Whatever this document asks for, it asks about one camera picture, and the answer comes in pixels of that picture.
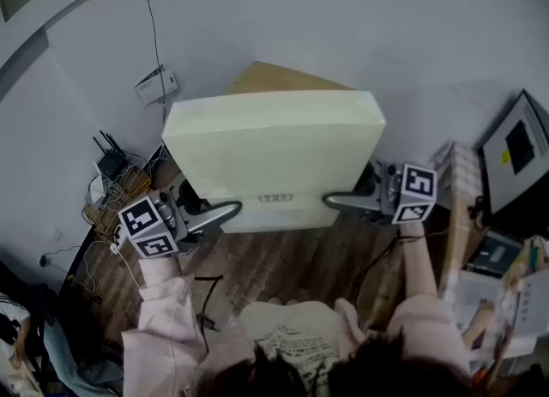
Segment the black hair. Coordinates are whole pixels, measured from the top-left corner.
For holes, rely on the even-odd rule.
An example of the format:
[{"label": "black hair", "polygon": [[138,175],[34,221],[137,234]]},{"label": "black hair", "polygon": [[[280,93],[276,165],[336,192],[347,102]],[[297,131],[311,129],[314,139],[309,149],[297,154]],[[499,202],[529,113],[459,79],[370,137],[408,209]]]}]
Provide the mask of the black hair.
[{"label": "black hair", "polygon": [[[368,397],[416,393],[422,397],[468,397],[470,379],[458,368],[430,358],[404,358],[403,338],[368,339],[328,373],[331,397]],[[204,377],[197,397],[304,397],[305,386],[297,370],[280,355],[268,360],[257,346],[256,361],[236,364],[216,376]],[[317,394],[313,385],[311,395]]]},{"label": "black hair", "polygon": [[303,397],[305,385],[298,371],[280,355],[269,360],[260,346],[255,362],[243,361],[215,376],[205,376],[197,397]]},{"label": "black hair", "polygon": [[6,315],[0,313],[0,339],[6,344],[14,345],[19,333],[19,326],[19,322],[10,321]]},{"label": "black hair", "polygon": [[403,357],[403,336],[368,339],[345,361],[334,365],[328,384],[332,396],[363,394],[422,397],[472,395],[470,378],[451,364],[432,358]]}]

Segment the wooden board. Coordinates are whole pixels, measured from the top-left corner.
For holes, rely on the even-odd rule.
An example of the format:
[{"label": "wooden board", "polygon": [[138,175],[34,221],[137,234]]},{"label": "wooden board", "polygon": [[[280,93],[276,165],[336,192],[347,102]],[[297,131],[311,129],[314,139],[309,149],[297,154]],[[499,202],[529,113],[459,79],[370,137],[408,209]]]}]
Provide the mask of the wooden board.
[{"label": "wooden board", "polygon": [[351,89],[349,86],[294,69],[264,62],[254,62],[232,82],[231,86],[225,91],[225,95],[252,92],[349,89]]}]

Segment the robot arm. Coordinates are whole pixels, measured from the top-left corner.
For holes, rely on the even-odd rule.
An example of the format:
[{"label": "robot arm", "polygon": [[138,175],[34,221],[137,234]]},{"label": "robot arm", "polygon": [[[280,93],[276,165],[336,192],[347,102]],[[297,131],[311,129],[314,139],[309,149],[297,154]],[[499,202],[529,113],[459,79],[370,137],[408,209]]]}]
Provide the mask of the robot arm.
[{"label": "robot arm", "polygon": [[118,212],[120,228],[111,251],[118,253],[129,239],[142,258],[194,249],[202,233],[238,214],[241,202],[226,202],[190,214],[177,207],[169,191],[155,190]]},{"label": "robot arm", "polygon": [[326,206],[392,224],[424,221],[437,201],[437,172],[410,164],[370,163],[355,191],[324,195]]}]

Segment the person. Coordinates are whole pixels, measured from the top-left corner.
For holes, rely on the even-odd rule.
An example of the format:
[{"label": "person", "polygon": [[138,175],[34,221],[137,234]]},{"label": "person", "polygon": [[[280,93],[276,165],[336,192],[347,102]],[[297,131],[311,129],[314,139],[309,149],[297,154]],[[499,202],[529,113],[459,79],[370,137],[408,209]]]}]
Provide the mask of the person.
[{"label": "person", "polygon": [[44,347],[57,377],[78,397],[112,397],[115,394],[107,387],[124,377],[123,369],[110,360],[81,369],[70,351],[69,342],[54,316],[44,320],[32,316],[28,309],[4,293],[0,293],[0,341],[12,366],[18,370],[25,357],[29,336],[37,336],[41,330]]},{"label": "person", "polygon": [[255,302],[220,333],[202,337],[191,277],[173,257],[140,260],[139,325],[123,333],[124,395],[471,395],[468,353],[437,297],[423,227],[401,233],[414,237],[402,244],[407,299],[386,338],[367,339],[345,299],[333,309]]}]

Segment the pink sleeve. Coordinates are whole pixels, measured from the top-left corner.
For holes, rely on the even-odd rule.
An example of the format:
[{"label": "pink sleeve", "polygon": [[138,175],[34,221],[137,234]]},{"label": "pink sleeve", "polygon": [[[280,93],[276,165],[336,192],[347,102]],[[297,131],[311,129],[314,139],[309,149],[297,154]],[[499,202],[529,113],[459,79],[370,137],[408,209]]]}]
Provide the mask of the pink sleeve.
[{"label": "pink sleeve", "polygon": [[452,309],[441,299],[416,295],[395,310],[387,327],[389,336],[404,334],[404,351],[409,357],[433,358],[453,364],[470,375],[468,351],[463,344]]},{"label": "pink sleeve", "polygon": [[206,357],[189,281],[173,258],[140,260],[146,287],[139,326],[122,333],[124,395],[179,395]]}]

